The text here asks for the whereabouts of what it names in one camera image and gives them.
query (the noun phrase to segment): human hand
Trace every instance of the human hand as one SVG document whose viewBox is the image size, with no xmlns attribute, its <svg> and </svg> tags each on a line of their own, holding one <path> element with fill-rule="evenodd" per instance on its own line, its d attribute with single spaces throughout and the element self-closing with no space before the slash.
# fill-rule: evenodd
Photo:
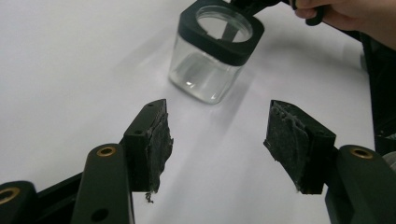
<svg viewBox="0 0 396 224">
<path fill-rule="evenodd" d="M 341 30 L 356 30 L 396 50 L 396 0 L 296 0 L 295 14 L 316 16 L 324 6 L 323 21 Z"/>
</svg>

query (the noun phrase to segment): finger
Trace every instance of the finger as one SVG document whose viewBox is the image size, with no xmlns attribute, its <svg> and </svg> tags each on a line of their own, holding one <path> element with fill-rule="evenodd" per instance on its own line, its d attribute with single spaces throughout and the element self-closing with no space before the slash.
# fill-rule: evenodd
<svg viewBox="0 0 396 224">
<path fill-rule="evenodd" d="M 340 14 L 337 11 L 333 10 L 331 7 L 326 7 L 323 21 L 330 26 L 346 31 L 359 31 L 363 23 L 363 20 L 351 18 L 346 15 Z"/>
<path fill-rule="evenodd" d="M 312 19 L 317 16 L 317 11 L 313 8 L 297 9 L 294 11 L 294 13 L 301 19 Z"/>
<path fill-rule="evenodd" d="M 296 6 L 297 8 L 312 8 L 312 7 L 342 3 L 345 1 L 346 0 L 296 0 Z"/>
</svg>

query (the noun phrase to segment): white table surface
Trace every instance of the white table surface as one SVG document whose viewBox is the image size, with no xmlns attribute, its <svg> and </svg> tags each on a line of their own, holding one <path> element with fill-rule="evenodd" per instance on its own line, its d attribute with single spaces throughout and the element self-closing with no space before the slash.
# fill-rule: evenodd
<svg viewBox="0 0 396 224">
<path fill-rule="evenodd" d="M 266 30 L 232 89 L 205 105 L 167 79 L 178 15 L 192 0 L 0 2 L 0 183 L 37 191 L 118 143 L 146 103 L 166 98 L 174 151 L 143 223 L 330 223 L 324 194 L 296 192 L 262 142 L 271 99 L 299 106 L 374 148 L 361 44 L 308 27 L 286 5 L 257 15 Z"/>
</svg>

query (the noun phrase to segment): black jar lid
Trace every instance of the black jar lid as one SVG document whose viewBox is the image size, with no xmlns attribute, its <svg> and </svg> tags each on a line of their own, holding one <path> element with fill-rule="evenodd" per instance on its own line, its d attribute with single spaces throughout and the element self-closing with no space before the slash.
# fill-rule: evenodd
<svg viewBox="0 0 396 224">
<path fill-rule="evenodd" d="M 216 39 L 209 35 L 207 31 L 198 23 L 199 13 L 205 8 L 214 10 L 227 10 L 232 12 L 235 17 L 243 17 L 251 28 L 251 37 L 242 42 L 233 42 L 224 38 Z M 256 18 L 244 13 L 221 0 L 199 0 L 188 7 L 180 14 L 178 24 L 178 34 L 196 48 L 215 57 L 222 63 L 232 66 L 242 66 L 247 61 L 253 50 L 256 48 L 262 34 L 264 26 Z"/>
</svg>

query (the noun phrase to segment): glass jar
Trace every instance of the glass jar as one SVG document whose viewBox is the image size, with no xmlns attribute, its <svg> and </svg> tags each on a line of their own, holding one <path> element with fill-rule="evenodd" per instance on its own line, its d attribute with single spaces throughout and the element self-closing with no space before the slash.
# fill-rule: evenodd
<svg viewBox="0 0 396 224">
<path fill-rule="evenodd" d="M 170 80 L 208 103 L 220 102 L 256 48 L 262 24 L 220 0 L 195 2 L 180 15 Z"/>
</svg>

